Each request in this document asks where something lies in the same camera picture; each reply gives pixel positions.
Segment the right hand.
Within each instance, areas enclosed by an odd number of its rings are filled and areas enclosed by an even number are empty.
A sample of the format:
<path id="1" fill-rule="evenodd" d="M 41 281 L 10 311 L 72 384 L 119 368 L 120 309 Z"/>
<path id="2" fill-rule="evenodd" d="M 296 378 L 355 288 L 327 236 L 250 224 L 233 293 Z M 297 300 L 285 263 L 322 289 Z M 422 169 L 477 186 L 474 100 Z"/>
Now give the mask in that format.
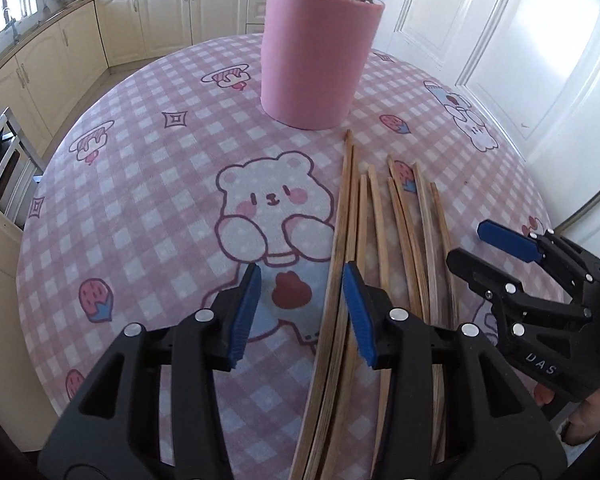
<path id="1" fill-rule="evenodd" d="M 600 389 L 581 402 L 568 417 L 566 426 L 560 433 L 560 440 L 575 448 L 591 441 L 600 432 Z"/>

